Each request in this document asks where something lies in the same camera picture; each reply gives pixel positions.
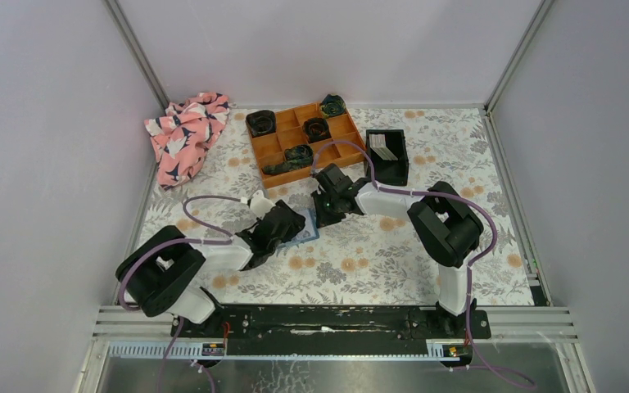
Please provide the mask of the rolled dark tie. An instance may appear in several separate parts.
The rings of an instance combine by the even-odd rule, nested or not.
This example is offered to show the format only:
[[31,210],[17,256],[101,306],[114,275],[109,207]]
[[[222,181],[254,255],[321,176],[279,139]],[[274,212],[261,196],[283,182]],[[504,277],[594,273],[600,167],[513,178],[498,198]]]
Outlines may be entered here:
[[269,135],[276,132],[276,115],[270,110],[261,110],[246,116],[246,124],[252,138]]
[[309,144],[331,138],[328,122],[321,117],[306,120],[302,125],[302,130]]

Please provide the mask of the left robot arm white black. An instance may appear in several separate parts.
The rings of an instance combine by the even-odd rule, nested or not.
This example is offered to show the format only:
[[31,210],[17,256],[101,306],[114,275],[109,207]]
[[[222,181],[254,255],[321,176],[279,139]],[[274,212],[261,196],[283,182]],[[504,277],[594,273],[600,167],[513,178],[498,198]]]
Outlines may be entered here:
[[284,201],[273,202],[258,191],[238,198],[256,217],[255,223],[235,234],[221,229],[221,238],[186,237],[174,225],[163,227],[115,272],[117,298],[126,310],[148,318],[172,314],[187,319],[204,337],[217,333],[221,315],[205,289],[193,289],[201,270],[244,271],[263,265],[282,245],[305,229],[306,218]]

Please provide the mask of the aluminium front rail frame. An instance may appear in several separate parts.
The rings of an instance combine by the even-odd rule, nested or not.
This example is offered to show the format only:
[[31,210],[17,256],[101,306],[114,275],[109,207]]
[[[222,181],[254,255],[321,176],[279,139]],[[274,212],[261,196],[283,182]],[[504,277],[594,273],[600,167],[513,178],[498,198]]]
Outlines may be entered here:
[[[572,315],[567,308],[487,306],[483,310],[487,312],[487,322],[494,340],[499,343],[544,341],[554,344],[570,391],[596,391]],[[97,390],[104,364],[104,339],[164,339],[169,335],[173,321],[167,314],[148,318],[139,312],[126,311],[118,305],[102,306],[94,325],[93,341],[72,391]]]

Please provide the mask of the floral table mat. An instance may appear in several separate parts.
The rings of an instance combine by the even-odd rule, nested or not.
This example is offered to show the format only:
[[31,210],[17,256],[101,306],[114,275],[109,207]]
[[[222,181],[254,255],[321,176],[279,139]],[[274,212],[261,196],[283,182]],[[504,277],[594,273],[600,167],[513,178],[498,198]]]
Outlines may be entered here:
[[[144,243],[173,224],[189,237],[222,237],[252,225],[237,203],[261,189],[245,124],[233,110],[197,178],[165,191],[154,186],[137,234]],[[533,298],[507,198],[476,108],[354,109],[357,129],[402,129],[410,160],[408,184],[416,189],[442,180],[479,204],[498,237],[482,234],[489,255],[473,267],[479,305],[532,305]],[[443,284],[409,222],[380,215],[351,215],[319,230],[319,239],[277,250],[257,269],[205,271],[193,280],[224,303],[431,305]]]

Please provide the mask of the rolled dark tie far left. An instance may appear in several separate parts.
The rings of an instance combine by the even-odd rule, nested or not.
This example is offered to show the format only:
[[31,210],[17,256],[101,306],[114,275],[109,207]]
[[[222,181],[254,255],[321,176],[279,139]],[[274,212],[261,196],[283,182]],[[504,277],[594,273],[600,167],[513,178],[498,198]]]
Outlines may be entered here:
[[276,132],[276,115],[270,110],[261,110],[246,116],[246,124],[252,138],[269,135]]

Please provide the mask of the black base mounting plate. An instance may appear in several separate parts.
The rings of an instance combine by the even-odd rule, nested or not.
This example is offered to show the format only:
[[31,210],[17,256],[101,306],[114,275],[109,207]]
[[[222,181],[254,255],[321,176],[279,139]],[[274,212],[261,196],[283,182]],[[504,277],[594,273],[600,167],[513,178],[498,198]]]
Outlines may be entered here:
[[228,355],[430,355],[429,343],[491,338],[485,311],[437,307],[226,305],[205,322],[176,324],[181,338],[216,339]]

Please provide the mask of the black card box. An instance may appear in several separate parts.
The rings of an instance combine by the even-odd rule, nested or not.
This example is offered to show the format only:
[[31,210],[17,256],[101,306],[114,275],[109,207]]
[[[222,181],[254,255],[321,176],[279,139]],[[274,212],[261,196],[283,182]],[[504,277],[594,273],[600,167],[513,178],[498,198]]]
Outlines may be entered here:
[[[406,186],[410,163],[402,129],[367,129],[365,132],[366,153],[372,161],[377,182],[392,186]],[[367,176],[371,167],[365,163]]]

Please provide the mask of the stack of cards in box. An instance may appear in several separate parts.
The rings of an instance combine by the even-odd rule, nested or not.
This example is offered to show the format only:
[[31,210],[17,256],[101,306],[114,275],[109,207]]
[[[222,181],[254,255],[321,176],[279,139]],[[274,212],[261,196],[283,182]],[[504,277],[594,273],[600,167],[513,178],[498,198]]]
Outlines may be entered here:
[[385,133],[371,133],[368,145],[382,160],[399,160],[399,157],[388,147],[387,135]]

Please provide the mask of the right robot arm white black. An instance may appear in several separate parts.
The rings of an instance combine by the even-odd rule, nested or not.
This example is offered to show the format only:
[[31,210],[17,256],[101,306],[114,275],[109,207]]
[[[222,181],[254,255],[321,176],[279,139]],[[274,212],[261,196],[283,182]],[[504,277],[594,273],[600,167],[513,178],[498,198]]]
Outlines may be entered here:
[[438,263],[441,288],[437,326],[457,337],[469,326],[465,311],[471,302],[467,257],[479,246],[486,211],[459,196],[446,182],[428,190],[393,187],[346,176],[335,164],[313,174],[319,184],[311,193],[319,228],[337,224],[348,215],[382,215],[408,221],[432,261]]

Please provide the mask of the rolled green tie front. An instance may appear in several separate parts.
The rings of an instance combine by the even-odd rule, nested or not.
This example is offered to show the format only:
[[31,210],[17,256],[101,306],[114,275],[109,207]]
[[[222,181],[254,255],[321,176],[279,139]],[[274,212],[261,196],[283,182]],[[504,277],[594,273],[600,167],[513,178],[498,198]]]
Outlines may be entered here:
[[285,174],[287,172],[310,167],[314,161],[313,150],[306,144],[286,149],[283,153],[283,157],[283,162],[263,166],[262,172],[267,175]]

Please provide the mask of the rolled dark tie centre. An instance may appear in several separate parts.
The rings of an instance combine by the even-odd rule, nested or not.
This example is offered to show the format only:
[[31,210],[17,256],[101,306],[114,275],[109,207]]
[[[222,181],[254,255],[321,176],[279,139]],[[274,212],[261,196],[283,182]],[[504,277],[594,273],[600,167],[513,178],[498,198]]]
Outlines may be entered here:
[[328,122],[321,117],[306,120],[302,125],[302,130],[309,144],[331,138]]

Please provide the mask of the rolled green tie top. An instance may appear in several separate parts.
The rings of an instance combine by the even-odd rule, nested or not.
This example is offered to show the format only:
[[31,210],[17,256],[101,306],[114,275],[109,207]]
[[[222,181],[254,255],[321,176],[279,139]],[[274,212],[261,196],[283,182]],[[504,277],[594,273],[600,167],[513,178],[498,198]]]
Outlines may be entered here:
[[328,94],[319,103],[319,112],[325,119],[345,115],[346,103],[341,96],[337,94]]

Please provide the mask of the pink patterned cloth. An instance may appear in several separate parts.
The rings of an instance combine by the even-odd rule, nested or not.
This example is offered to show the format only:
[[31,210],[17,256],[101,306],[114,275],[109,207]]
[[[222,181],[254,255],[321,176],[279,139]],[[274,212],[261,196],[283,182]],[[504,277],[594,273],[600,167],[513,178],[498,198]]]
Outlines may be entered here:
[[156,181],[161,188],[179,187],[196,177],[207,152],[225,130],[229,112],[227,95],[206,92],[185,102],[171,102],[164,115],[143,122],[155,153]]

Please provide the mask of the wooden compartment tray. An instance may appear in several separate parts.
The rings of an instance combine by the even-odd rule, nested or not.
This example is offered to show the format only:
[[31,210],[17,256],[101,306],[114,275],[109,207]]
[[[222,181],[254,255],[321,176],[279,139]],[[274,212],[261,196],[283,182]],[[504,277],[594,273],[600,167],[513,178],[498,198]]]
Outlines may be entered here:
[[285,150],[297,145],[306,144],[312,148],[317,169],[322,169],[329,164],[342,168],[364,160],[360,151],[365,148],[365,144],[348,110],[345,115],[326,119],[331,138],[311,144],[303,133],[302,125],[310,118],[323,118],[319,112],[319,103],[310,103],[274,111],[274,113],[277,121],[275,133],[252,138],[247,129],[265,188],[279,187],[310,176],[310,167],[280,175],[267,175],[262,172],[262,167],[265,165],[283,162]]

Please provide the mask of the blue leather card holder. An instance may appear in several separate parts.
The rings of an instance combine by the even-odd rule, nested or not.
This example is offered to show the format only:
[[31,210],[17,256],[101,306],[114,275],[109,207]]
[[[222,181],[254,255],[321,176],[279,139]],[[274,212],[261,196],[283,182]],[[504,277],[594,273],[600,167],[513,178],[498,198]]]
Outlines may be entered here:
[[319,230],[315,222],[315,211],[313,209],[304,209],[298,211],[298,214],[305,217],[304,228],[291,241],[280,245],[278,247],[279,249],[298,246],[302,243],[312,242],[319,239]]

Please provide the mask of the rolled green tie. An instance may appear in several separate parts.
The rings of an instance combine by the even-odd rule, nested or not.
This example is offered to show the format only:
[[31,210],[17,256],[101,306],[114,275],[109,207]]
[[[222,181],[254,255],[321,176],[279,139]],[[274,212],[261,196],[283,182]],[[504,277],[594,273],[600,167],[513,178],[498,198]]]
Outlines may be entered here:
[[263,166],[262,172],[267,175],[285,174],[287,172],[310,167],[314,161],[313,150],[306,144],[286,149],[283,153],[283,157],[283,162]]
[[319,103],[319,112],[325,119],[345,115],[346,103],[341,96],[337,94],[328,94]]

